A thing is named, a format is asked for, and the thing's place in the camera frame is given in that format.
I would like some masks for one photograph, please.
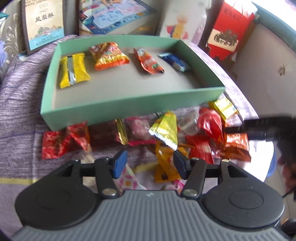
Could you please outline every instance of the human hand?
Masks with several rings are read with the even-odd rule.
[[[284,185],[286,191],[290,191],[294,187],[296,187],[296,164],[292,164],[291,166],[288,166],[286,164],[286,160],[284,160],[282,157],[280,157],[277,161],[279,165],[283,165],[283,170],[282,170],[282,176],[284,178]]]

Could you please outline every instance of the gold wrapper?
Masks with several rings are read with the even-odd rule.
[[[226,121],[228,117],[238,114],[237,109],[227,98],[209,102],[209,107],[217,111],[224,121]]]
[[[71,57],[63,57],[61,59],[63,69],[60,82],[61,89],[91,79],[85,69],[84,57],[84,53],[77,53],[73,54]]]
[[[173,112],[168,111],[161,118],[159,118],[152,125],[149,133],[163,141],[173,150],[177,150],[177,118]]]
[[[127,145],[128,144],[128,137],[127,137],[124,125],[122,123],[122,120],[115,119],[115,123],[116,123],[116,128],[117,128],[117,133],[118,133],[118,138],[120,140],[120,143],[123,145]]]

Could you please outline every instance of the blue candy wrapper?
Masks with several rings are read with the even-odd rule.
[[[184,72],[190,69],[190,66],[186,64],[184,61],[180,60],[180,58],[177,55],[174,55],[172,53],[162,53],[158,56],[180,72]]]

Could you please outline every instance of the cartoon figure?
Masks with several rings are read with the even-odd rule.
[[[122,0],[101,0],[102,4],[104,4],[107,8],[110,8],[113,3],[121,4]]]
[[[167,26],[167,32],[171,38],[176,39],[188,39],[188,32],[185,31],[185,25],[188,22],[186,15],[179,15],[177,18],[177,24]]]

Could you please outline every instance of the black cable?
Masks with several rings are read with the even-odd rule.
[[[286,192],[282,198],[285,198],[286,196],[288,196],[289,194],[291,194],[292,192],[294,192],[296,190],[296,187],[295,188],[292,188],[290,191]]]

